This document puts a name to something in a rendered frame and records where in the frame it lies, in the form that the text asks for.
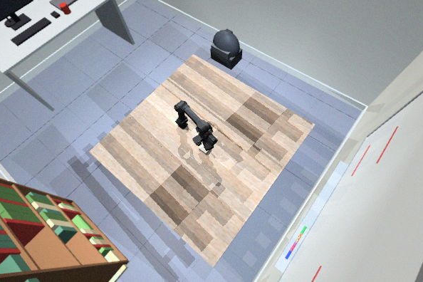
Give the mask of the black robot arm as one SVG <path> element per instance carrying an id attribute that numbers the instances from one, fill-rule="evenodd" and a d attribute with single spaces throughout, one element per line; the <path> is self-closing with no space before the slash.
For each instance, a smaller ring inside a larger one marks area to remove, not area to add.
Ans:
<path id="1" fill-rule="evenodd" d="M 211 145 L 215 145 L 217 143 L 217 139 L 215 136 L 213 136 L 213 128 L 209 123 L 207 123 L 205 120 L 201 120 L 194 112 L 193 110 L 188 106 L 186 101 L 179 101 L 176 105 L 174 105 L 174 109 L 178 112 L 178 118 L 175 121 L 178 124 L 178 127 L 184 129 L 187 124 L 187 116 L 185 116 L 184 113 L 188 115 L 188 117 L 197 125 L 197 129 L 200 134 L 193 137 L 192 140 L 194 141 L 194 144 L 196 146 L 200 146 L 204 140 L 201 138 L 201 136 Z"/>

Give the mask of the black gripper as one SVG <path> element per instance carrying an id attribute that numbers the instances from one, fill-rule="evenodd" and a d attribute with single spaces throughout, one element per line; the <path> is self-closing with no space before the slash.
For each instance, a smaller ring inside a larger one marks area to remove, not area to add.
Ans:
<path id="1" fill-rule="evenodd" d="M 201 136 L 201 138 L 204 140 L 204 142 L 202 143 L 203 144 L 203 146 L 204 146 L 204 148 L 205 148 L 205 150 L 206 151 L 208 151 L 208 150 L 210 150 L 210 149 L 213 149 L 214 148 L 214 146 L 211 146 L 202 136 Z"/>

